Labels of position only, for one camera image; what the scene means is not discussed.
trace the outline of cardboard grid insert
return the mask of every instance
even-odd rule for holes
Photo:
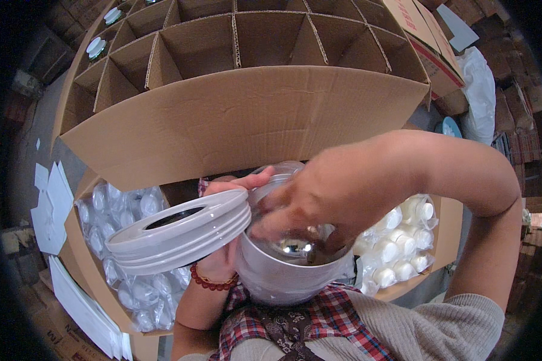
[[[122,3],[127,16],[97,35],[107,56],[81,62],[64,131],[129,97],[179,80],[253,66],[332,65],[426,79],[389,10],[368,0],[144,0]]]

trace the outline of plaid shirt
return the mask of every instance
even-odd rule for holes
[[[322,337],[346,337],[365,355],[375,361],[393,360],[389,351],[379,343],[365,327],[353,308],[345,290],[359,290],[344,284],[332,283],[325,286],[306,306],[313,327],[304,335],[304,341]],[[254,306],[249,302],[249,294],[245,287],[238,283],[229,292],[224,320],[220,336],[219,350],[212,354],[209,361],[230,360],[233,347],[249,338],[271,340],[265,327],[255,316]]]

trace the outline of red bead bracelet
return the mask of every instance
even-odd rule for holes
[[[197,273],[197,263],[194,263],[191,266],[191,278],[195,280],[197,285],[201,285],[203,288],[209,288],[211,291],[229,291],[232,286],[237,285],[239,275],[235,273],[233,278],[223,283],[211,282],[209,278],[199,276]]]

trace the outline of hand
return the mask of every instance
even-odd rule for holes
[[[270,213],[251,234],[273,240],[289,229],[329,223],[336,230],[326,243],[328,251],[353,243],[362,231],[418,192],[403,137],[392,132],[321,152],[291,182],[261,201]]]
[[[247,177],[236,178],[229,181],[214,180],[209,183],[209,186],[205,190],[205,196],[237,189],[250,191],[253,188],[267,184],[274,171],[273,167],[270,166],[259,174],[250,174]],[[227,281],[235,275],[236,250],[237,238],[200,260],[197,263],[197,273],[214,282]]]

